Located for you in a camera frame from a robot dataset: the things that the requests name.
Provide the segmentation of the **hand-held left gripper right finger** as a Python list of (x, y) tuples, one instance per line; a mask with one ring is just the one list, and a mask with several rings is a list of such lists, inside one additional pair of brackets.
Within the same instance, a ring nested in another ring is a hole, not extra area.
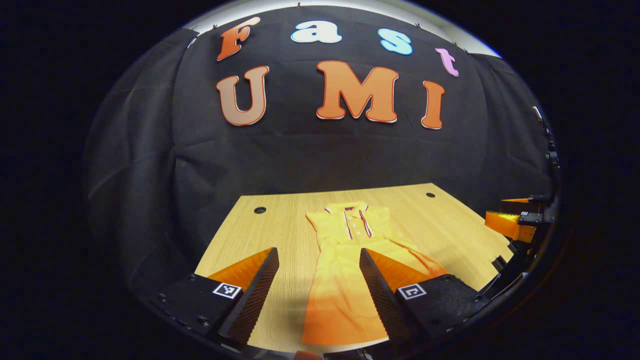
[(446, 341), (490, 304), (457, 276), (428, 276), (371, 249), (361, 249), (359, 269), (393, 350)]

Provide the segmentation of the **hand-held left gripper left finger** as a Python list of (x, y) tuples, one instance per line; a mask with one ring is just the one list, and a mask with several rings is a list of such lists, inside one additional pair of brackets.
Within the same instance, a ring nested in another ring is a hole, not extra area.
[(147, 305), (196, 338), (246, 346), (279, 266), (277, 248), (266, 248), (211, 275), (183, 276)]

